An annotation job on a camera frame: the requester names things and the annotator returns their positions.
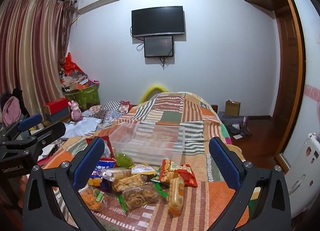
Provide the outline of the orange fried snack bag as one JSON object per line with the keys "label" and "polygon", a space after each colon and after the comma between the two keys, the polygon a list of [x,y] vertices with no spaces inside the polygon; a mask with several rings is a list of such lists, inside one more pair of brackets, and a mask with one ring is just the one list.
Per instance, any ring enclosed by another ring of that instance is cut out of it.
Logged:
{"label": "orange fried snack bag", "polygon": [[79,194],[86,206],[92,211],[100,212],[107,205],[107,196],[105,192],[92,186],[85,186],[79,190]]}

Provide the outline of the red foil chips bag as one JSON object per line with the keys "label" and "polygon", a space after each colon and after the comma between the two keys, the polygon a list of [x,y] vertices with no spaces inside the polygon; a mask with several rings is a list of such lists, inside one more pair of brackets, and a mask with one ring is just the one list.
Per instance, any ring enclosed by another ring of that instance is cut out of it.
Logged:
{"label": "red foil chips bag", "polygon": [[109,136],[99,136],[104,141],[104,152],[102,158],[114,158],[114,150],[112,148]]}

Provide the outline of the long yellow cake pack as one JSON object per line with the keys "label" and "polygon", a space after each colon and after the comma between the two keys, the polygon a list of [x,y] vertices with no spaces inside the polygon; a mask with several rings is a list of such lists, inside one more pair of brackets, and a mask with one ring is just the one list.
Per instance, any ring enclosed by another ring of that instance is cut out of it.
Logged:
{"label": "long yellow cake pack", "polygon": [[179,176],[170,180],[169,186],[169,212],[174,216],[180,216],[184,200],[184,180]]}

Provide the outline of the clear bag twisted crisps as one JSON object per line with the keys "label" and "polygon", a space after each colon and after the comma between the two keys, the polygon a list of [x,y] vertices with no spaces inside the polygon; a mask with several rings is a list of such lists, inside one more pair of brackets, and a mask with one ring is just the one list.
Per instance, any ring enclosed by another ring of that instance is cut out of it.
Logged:
{"label": "clear bag twisted crisps", "polygon": [[147,204],[155,204],[168,198],[169,194],[164,191],[159,183],[149,182],[139,187],[129,188],[118,196],[118,201],[126,213]]}

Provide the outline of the red biscuit snack bag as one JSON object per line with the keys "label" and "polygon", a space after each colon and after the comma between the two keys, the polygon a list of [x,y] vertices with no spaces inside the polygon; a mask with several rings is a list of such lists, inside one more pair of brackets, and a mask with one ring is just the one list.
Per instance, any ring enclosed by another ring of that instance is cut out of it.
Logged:
{"label": "red biscuit snack bag", "polygon": [[161,165],[159,181],[169,184],[176,177],[181,177],[184,180],[184,185],[187,187],[198,187],[195,174],[189,164],[184,163],[179,165],[170,159],[164,159]]}

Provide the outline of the clear bag puffed rice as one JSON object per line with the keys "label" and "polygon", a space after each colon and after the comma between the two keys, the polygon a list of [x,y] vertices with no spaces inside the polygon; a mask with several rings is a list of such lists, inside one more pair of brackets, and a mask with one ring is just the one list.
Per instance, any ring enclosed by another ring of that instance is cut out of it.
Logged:
{"label": "clear bag puffed rice", "polygon": [[115,180],[112,183],[112,189],[115,192],[122,192],[130,188],[140,187],[146,183],[146,180],[147,177],[140,174],[128,176],[119,180]]}

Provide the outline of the long rice cracker pack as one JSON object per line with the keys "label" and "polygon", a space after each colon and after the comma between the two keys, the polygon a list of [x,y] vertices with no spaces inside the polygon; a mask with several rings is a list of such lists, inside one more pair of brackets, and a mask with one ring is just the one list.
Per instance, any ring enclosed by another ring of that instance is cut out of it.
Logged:
{"label": "long rice cracker pack", "polygon": [[105,168],[99,171],[99,174],[105,180],[115,182],[126,177],[131,176],[131,169],[126,168]]}

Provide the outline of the green storage box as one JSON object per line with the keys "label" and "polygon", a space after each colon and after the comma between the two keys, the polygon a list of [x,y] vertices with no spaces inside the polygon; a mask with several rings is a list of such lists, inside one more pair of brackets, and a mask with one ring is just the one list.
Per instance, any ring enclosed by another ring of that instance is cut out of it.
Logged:
{"label": "green storage box", "polygon": [[90,87],[67,91],[63,93],[68,101],[76,101],[82,111],[89,109],[92,106],[100,104],[100,98],[98,94],[98,85],[94,84]]}

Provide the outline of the red plastic bag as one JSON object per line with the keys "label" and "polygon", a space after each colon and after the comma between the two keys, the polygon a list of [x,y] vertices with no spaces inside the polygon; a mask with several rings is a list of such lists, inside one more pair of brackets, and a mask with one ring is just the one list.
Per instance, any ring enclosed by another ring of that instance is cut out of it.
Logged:
{"label": "red plastic bag", "polygon": [[65,57],[65,63],[62,67],[66,75],[70,75],[74,71],[83,72],[81,68],[75,62],[72,61],[71,53],[68,53]]}

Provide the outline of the green jelly cup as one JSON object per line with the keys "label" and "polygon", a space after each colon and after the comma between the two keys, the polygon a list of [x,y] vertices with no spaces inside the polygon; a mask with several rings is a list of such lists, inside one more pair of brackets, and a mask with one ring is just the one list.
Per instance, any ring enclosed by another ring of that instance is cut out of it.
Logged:
{"label": "green jelly cup", "polygon": [[119,153],[116,156],[116,165],[121,168],[129,168],[133,165],[133,159],[124,153]]}

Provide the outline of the brown cardboard box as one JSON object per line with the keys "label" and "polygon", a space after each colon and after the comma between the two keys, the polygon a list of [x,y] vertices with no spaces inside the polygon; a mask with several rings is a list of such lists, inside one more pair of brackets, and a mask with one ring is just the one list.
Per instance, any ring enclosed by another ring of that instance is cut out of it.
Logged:
{"label": "brown cardboard box", "polygon": [[240,114],[241,103],[237,101],[228,100],[225,103],[225,114],[228,116],[238,117]]}

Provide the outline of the patchwork quilt bedspread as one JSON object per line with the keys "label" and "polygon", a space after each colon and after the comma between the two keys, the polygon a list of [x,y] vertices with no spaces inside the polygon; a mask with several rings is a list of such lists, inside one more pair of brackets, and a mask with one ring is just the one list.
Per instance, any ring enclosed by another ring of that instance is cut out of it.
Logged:
{"label": "patchwork quilt bedspread", "polygon": [[189,165],[197,187],[187,187],[182,213],[170,215],[166,202],[146,204],[123,211],[115,195],[95,213],[106,230],[206,230],[233,196],[209,154],[209,140],[219,137],[241,155],[217,113],[201,97],[192,93],[160,93],[126,114],[118,111],[119,102],[110,101],[91,108],[85,115],[102,119],[95,132],[67,132],[66,141],[46,164],[57,167],[71,160],[95,136],[109,137],[116,153],[124,153],[137,163],[159,168],[164,159]]}

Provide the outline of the yellow curved headboard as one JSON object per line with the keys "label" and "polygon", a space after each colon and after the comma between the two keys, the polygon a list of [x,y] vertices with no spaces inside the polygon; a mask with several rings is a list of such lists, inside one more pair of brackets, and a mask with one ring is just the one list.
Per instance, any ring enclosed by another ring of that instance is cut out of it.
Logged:
{"label": "yellow curved headboard", "polygon": [[154,84],[151,87],[149,87],[147,89],[147,91],[144,93],[144,95],[140,99],[140,103],[148,101],[149,98],[151,97],[151,95],[155,92],[163,93],[163,92],[167,92],[167,91],[168,91],[167,88],[163,87],[162,85]]}

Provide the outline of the wooden door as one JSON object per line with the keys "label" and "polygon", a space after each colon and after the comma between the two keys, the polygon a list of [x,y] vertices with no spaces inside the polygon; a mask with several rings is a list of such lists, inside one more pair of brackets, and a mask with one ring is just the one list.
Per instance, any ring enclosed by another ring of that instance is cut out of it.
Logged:
{"label": "wooden door", "polygon": [[274,154],[279,159],[296,125],[304,76],[303,38],[299,19],[289,6],[276,11],[280,41],[280,78],[273,122],[282,133]]}

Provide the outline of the large black wall television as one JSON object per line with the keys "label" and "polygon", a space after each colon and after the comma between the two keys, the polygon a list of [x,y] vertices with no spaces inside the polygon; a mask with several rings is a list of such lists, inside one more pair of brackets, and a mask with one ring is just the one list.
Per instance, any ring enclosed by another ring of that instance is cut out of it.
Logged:
{"label": "large black wall television", "polygon": [[153,7],[131,11],[133,37],[152,35],[184,35],[182,6]]}

